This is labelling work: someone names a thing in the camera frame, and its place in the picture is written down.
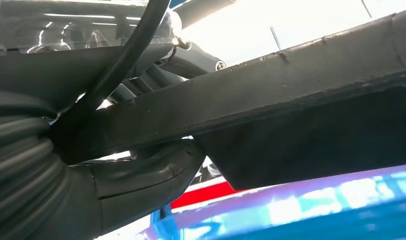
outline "bright light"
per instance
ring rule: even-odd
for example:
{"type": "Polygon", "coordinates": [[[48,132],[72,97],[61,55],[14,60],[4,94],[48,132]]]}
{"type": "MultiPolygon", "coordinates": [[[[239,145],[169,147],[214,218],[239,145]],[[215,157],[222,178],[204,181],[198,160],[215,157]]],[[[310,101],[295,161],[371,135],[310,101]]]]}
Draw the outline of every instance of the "bright light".
{"type": "Polygon", "coordinates": [[[71,14],[55,14],[55,13],[45,13],[44,15],[51,16],[51,17],[114,19],[113,16],[104,16],[104,15],[71,15],[71,14]]]}
{"type": "Polygon", "coordinates": [[[131,156],[131,153],[129,151],[124,151],[124,152],[119,152],[115,153],[109,156],[104,156],[98,158],[98,160],[116,160],[116,159],[122,159],[131,156]]]}
{"type": "Polygon", "coordinates": [[[38,47],[42,45],[42,34],[44,33],[44,30],[39,32],[38,36],[38,47]]]}
{"type": "Polygon", "coordinates": [[[94,24],[94,25],[111,25],[111,26],[117,25],[115,23],[103,23],[103,22],[93,22],[92,24],[94,24]]]}
{"type": "Polygon", "coordinates": [[[127,16],[126,19],[128,19],[128,20],[141,20],[140,17],[131,17],[131,16],[127,16]]]}

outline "black cable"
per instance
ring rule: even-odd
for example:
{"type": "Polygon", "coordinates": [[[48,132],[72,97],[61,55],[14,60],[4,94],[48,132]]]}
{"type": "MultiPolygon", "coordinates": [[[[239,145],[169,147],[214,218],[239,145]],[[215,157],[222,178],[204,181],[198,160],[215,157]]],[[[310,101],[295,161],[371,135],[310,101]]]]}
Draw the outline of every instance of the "black cable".
{"type": "Polygon", "coordinates": [[[51,138],[56,145],[68,141],[78,125],[106,99],[122,82],[150,44],[164,18],[170,0],[150,0],[137,28],[122,53],[116,58],[86,94],[63,114],[51,127],[51,138]]]}

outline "red stripe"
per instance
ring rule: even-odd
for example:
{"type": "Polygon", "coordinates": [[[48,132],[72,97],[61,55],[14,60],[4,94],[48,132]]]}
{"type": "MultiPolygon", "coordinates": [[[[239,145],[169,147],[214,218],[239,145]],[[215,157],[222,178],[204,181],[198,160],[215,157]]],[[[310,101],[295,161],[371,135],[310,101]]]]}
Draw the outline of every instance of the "red stripe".
{"type": "Polygon", "coordinates": [[[218,183],[208,187],[200,188],[194,191],[184,193],[180,198],[173,201],[171,207],[180,208],[191,204],[204,202],[211,199],[220,198],[223,196],[239,193],[241,191],[235,191],[227,182],[218,183]]]}

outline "black hose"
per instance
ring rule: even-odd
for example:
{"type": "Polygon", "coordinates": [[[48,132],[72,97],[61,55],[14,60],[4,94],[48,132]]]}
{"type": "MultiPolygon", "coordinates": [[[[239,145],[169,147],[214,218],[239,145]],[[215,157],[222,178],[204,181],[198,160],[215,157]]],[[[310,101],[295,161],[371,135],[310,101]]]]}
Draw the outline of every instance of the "black hose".
{"type": "Polygon", "coordinates": [[[88,117],[122,82],[150,44],[169,7],[170,0],[150,0],[132,36],[116,58],[86,94],[63,114],[51,128],[56,145],[68,141],[78,125],[88,117]]]}

